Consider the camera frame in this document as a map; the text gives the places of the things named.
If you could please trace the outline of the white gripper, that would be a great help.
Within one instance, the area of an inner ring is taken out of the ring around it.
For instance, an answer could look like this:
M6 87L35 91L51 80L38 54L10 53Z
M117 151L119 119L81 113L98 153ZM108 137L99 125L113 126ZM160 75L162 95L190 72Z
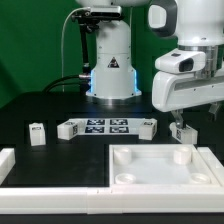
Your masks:
M209 115L211 120L216 120L223 100L224 69L218 70L211 79L196 79L193 73L158 72L153 80L153 106L162 112L172 111L176 127L180 129L184 127L180 109L212 103Z

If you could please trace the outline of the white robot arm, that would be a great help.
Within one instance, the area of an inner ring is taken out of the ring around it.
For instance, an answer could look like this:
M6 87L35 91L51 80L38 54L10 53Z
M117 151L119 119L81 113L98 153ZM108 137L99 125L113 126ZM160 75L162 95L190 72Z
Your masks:
M182 109L224 101L224 0L77 0L99 20L97 63L87 95L121 100L136 95L137 63L155 72L152 105Z

